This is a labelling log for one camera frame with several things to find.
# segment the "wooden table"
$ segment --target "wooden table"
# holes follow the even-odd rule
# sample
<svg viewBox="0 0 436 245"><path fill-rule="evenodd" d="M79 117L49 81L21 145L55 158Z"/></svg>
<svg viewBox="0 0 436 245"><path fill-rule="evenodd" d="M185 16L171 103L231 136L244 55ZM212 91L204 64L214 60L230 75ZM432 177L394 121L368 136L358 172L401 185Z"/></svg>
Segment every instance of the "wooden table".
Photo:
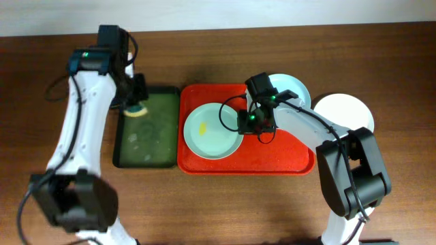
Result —
<svg viewBox="0 0 436 245"><path fill-rule="evenodd" d="M134 37L140 45L136 71L149 84L242 83L267 71L296 76L312 98L340 92L363 100L375 117L392 193L371 215L362 238L436 243L436 22ZM96 35L0 39L2 244L18 244L18 202L29 175L45 169L62 127L66 102L44 101L44 89L64 73L74 48L95 42ZM316 168L303 177L117 169L116 118L111 111L106 123L103 177L118 191L122 223L143 244L273 243L316 238L326 227L329 208ZM23 219L34 244L74 239L49 227L33 200Z"/></svg>

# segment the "wood grain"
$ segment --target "wood grain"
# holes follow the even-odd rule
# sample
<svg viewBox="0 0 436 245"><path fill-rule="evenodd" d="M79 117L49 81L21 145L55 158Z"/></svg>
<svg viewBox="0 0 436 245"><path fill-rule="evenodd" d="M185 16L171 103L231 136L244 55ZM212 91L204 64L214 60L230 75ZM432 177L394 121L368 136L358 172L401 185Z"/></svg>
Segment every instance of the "wood grain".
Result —
<svg viewBox="0 0 436 245"><path fill-rule="evenodd" d="M375 117L392 193L362 238L435 243L436 22L134 36L136 71L149 84L239 83L267 71L296 76L312 98L341 92L363 100ZM96 35L0 38L2 244L18 244L16 207L29 175L45 169L62 127L66 102L45 102L44 89L63 74L74 48L95 42ZM116 116L111 111L106 123L103 177L118 191L122 223L143 244L260 244L316 238L324 230L329 208L316 168L303 177L117 169ZM34 244L74 239L49 227L33 200L23 218Z"/></svg>

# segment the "red placemat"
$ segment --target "red placemat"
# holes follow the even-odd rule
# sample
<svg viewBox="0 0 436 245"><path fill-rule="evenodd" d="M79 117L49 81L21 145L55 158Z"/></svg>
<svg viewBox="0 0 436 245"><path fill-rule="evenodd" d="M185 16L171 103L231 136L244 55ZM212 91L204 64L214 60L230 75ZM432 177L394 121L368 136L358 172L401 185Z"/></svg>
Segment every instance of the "red placemat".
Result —
<svg viewBox="0 0 436 245"><path fill-rule="evenodd" d="M315 155L294 136L282 130L277 130L275 139L269 144L258 142L255 135L245 135L235 153L219 160L203 159L188 148L183 138L183 126L189 114L205 103L223 103L229 97L244 92L244 84L194 84L182 91L178 122L178 166L188 174L308 174L315 166ZM247 108L247 101L234 99L228 106L239 111ZM264 141L270 137L272 134L262 135Z"/></svg>

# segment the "white plate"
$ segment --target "white plate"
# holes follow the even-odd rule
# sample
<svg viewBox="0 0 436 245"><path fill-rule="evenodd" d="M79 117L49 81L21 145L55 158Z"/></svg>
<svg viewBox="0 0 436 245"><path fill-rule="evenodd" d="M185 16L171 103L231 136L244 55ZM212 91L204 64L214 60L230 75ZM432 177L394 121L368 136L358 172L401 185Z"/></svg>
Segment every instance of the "white plate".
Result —
<svg viewBox="0 0 436 245"><path fill-rule="evenodd" d="M315 112L338 125L356 130L361 127L374 132L374 118L367 105L351 95L333 94L316 103Z"/></svg>
<svg viewBox="0 0 436 245"><path fill-rule="evenodd" d="M300 80L287 74L273 74L268 77L270 78L272 86L277 88L279 93L289 89L304 101L307 108L311 107L311 95Z"/></svg>
<svg viewBox="0 0 436 245"><path fill-rule="evenodd" d="M183 127L186 145L196 155L205 159L222 159L235 152L243 141L244 135L228 131L219 122L220 103L207 103L196 108L188 116ZM238 114L229 106L221 112L224 124L237 129Z"/></svg>

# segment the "green tray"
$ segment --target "green tray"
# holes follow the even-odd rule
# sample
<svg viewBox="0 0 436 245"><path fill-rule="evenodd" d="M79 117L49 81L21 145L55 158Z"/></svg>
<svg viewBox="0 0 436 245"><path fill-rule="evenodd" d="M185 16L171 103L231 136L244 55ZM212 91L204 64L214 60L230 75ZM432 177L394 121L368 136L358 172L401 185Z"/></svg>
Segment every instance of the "green tray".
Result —
<svg viewBox="0 0 436 245"><path fill-rule="evenodd" d="M144 116L119 113L112 162L116 167L173 167L177 163L180 91L173 86L148 87Z"/></svg>

